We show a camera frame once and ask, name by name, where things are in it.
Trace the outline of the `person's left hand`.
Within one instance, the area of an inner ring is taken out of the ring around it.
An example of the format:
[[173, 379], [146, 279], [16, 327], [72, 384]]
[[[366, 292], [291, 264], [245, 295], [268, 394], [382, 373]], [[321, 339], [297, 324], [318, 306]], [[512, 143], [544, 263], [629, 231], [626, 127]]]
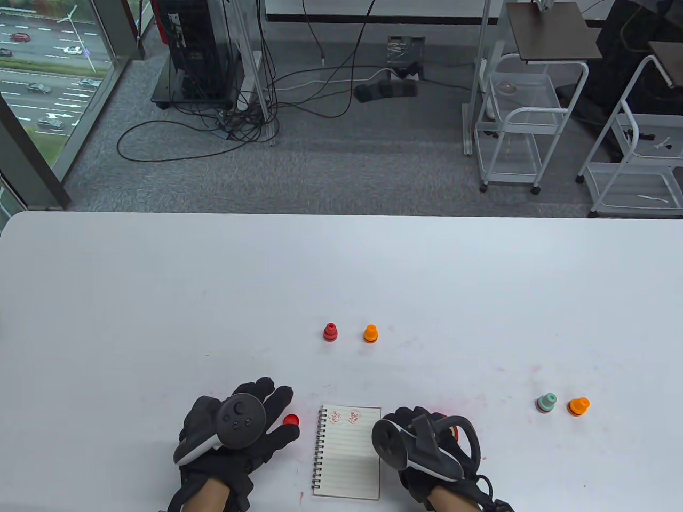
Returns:
[[173, 461], [180, 488], [168, 511], [249, 509], [254, 471], [300, 435], [274, 424], [293, 399], [269, 377], [242, 383], [227, 399], [200, 396], [185, 416]]

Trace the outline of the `person's right hand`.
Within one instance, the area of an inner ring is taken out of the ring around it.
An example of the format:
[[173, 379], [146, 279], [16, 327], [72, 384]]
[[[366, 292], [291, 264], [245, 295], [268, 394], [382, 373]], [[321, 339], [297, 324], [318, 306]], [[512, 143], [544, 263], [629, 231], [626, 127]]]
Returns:
[[465, 417], [400, 407], [374, 424], [371, 441], [425, 510], [512, 510], [479, 473], [480, 441]]

